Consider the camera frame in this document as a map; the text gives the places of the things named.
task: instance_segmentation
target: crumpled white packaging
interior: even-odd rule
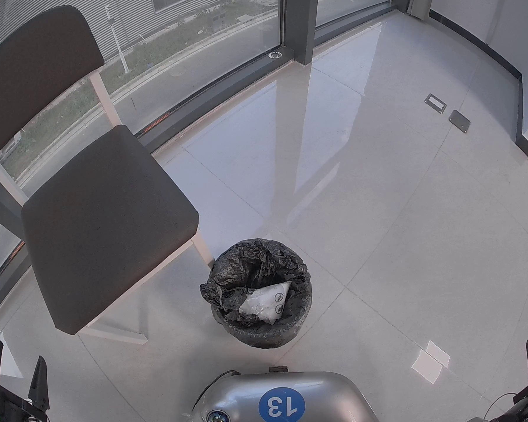
[[[256,289],[246,296],[239,308],[239,313],[256,314],[258,318],[270,325],[282,316],[285,298],[291,281]]]

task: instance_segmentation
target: gray seat cushion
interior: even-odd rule
[[[197,230],[190,201],[124,125],[70,160],[22,208],[55,326],[75,334]]]

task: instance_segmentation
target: blue circular sticker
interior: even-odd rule
[[[305,412],[305,400],[295,389],[274,388],[261,397],[258,411],[266,422],[297,422]]]

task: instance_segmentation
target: black trash bag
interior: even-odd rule
[[[239,313],[254,289],[291,281],[284,310],[274,325],[255,314]],[[302,259],[284,244],[247,239],[233,245],[215,261],[202,297],[225,330],[252,347],[277,348],[297,336],[311,308],[311,276]]]

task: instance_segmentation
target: road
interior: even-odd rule
[[[380,1],[382,0],[320,0],[317,20],[331,20],[341,13],[355,11],[357,7]],[[278,33],[279,20],[272,17],[248,25],[192,53],[161,74],[147,79],[118,101],[115,107],[121,121],[132,132],[138,132],[216,77],[278,45]],[[21,179],[25,193],[32,195],[74,155],[109,129],[110,124],[105,114],[86,126],[75,127],[72,136],[64,138],[62,145],[47,154],[34,172]]]

